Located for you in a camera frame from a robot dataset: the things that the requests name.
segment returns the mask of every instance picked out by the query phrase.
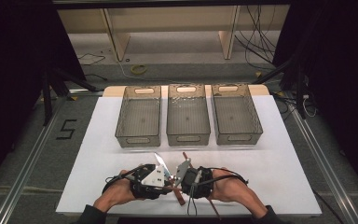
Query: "metal rail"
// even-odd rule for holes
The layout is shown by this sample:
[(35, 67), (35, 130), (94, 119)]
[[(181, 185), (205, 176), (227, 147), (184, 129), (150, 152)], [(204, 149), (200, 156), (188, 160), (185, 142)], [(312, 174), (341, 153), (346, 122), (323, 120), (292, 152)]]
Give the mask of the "metal rail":
[(358, 212), (353, 204), (353, 201), (351, 200), (351, 197), (348, 195), (345, 188), (339, 181), (330, 162), (325, 157), (324, 151), (322, 150), (321, 146), (313, 135), (310, 126), (308, 125), (306, 120), (301, 118), (294, 106), (289, 105), (289, 107), (291, 107), (291, 110), (294, 110), (293, 116), (296, 120), (296, 123), (300, 131), (303, 133), (304, 138), (307, 141), (308, 146), (310, 147), (310, 151), (313, 154), (313, 157), (317, 161), (328, 186), (330, 187), (334, 197), (336, 198), (337, 203), (342, 211), (342, 214), (344, 215), (348, 223), (357, 224)]
[(50, 122), (43, 127), (42, 132), (37, 137), (37, 140), (31, 150), (27, 161), (22, 166), (22, 169), (13, 186), (11, 187), (10, 192), (7, 194), (5, 200), (2, 202), (0, 206), (0, 224), (7, 223), (11, 214), (13, 213), (17, 201), (21, 196), (22, 190), (26, 182), (28, 181), (29, 176), (32, 173), (34, 166), (37, 163), (40, 153), (42, 152), (48, 140), (48, 137), (51, 133), (51, 129), (52, 127), (54, 127), (59, 111), (61, 110), (65, 101), (66, 97), (60, 97), (57, 100)]

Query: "plastic storage bin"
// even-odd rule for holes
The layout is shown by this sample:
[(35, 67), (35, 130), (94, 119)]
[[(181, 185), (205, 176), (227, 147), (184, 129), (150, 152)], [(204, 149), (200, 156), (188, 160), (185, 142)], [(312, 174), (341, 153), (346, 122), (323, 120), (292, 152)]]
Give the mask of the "plastic storage bin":
[(160, 146), (160, 86), (126, 87), (115, 137), (122, 147)]
[(263, 133), (246, 83), (212, 85), (217, 145), (255, 145)]
[(167, 113), (170, 146), (208, 145), (211, 126), (204, 85), (170, 85)]

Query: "gray floor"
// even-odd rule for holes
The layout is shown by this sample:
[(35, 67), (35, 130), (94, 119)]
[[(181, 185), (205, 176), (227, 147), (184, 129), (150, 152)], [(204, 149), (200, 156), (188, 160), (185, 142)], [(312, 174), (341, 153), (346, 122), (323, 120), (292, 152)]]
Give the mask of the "gray floor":
[[(278, 36), (279, 32), (268, 33), (272, 42), (276, 42)], [(87, 76), (90, 84), (100, 88), (111, 85), (142, 85), (145, 83), (162, 85), (187, 81), (205, 84), (222, 81), (254, 81), (256, 72), (261, 71), (262, 74), (265, 74), (268, 71), (268, 69), (255, 69), (247, 64), (244, 59), (244, 49), (238, 41), (234, 44), (231, 60), (224, 60), (216, 32), (133, 34), (125, 60), (121, 63), (122, 67), (113, 60), (107, 36), (70, 35), (70, 37), (78, 57), (86, 53), (105, 57), (104, 60), (93, 65), (86, 64), (94, 63), (101, 57), (89, 56), (79, 60), (84, 64), (82, 67), (85, 74), (95, 74), (107, 78), (105, 81), (96, 76)], [(250, 55), (249, 58), (250, 63), (270, 67), (255, 55)], [(147, 66), (146, 73), (141, 76), (132, 74), (131, 66), (134, 64), (145, 64)], [(278, 91), (279, 80), (280, 77), (276, 77), (266, 83), (268, 89)], [(81, 89), (73, 83), (67, 83), (67, 85), (73, 90)], [(69, 223), (76, 220), (76, 217), (65, 217), (55, 213), (55, 208), (72, 170), (99, 95), (83, 91), (72, 95), (77, 98), (65, 101), (48, 141), (11, 214), (9, 223)], [(286, 108), (285, 104), (280, 101), (277, 101), (277, 107), (282, 112)], [(282, 118), (311, 187), (344, 219), (332, 191), (290, 112), (289, 110), (282, 113)], [(15, 150), (7, 155), (0, 168), (0, 205), (21, 172), (23, 164), (42, 131), (43, 113), (43, 102), (36, 102), (34, 111), (16, 143)], [(68, 119), (76, 121), (67, 122), (65, 127), (75, 129), (75, 131), (71, 139), (60, 140), (59, 137), (68, 136), (68, 133), (61, 132), (63, 123)], [(358, 176), (346, 158), (339, 153), (337, 141), (326, 125), (323, 115), (317, 115), (314, 118), (307, 117), (307, 122), (358, 211)], [(323, 214), (319, 217), (284, 217), (283, 219), (292, 220), (295, 223), (339, 223), (326, 205), (320, 200), (318, 202), (323, 210)], [(107, 223), (116, 222), (115, 217), (110, 217)]]

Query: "finger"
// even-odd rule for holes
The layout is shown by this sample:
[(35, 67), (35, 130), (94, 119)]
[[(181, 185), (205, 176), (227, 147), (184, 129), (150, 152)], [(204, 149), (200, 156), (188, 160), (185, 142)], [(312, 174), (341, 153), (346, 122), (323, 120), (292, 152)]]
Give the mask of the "finger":
[(127, 173), (127, 172), (128, 172), (127, 170), (121, 170), (121, 171), (120, 171), (120, 174), (121, 174), (121, 175), (124, 175), (124, 174)]

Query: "wrist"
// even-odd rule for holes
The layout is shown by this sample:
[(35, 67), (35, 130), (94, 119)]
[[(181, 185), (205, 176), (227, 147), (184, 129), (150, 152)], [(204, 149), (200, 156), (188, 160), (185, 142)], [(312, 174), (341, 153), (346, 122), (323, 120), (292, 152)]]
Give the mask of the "wrist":
[(107, 213), (107, 211), (109, 211), (109, 209), (115, 205), (116, 204), (112, 200), (110, 200), (109, 197), (102, 195), (94, 202), (93, 206), (100, 211)]
[(263, 217), (268, 211), (267, 207), (252, 192), (240, 197), (239, 203), (245, 206), (255, 218)]

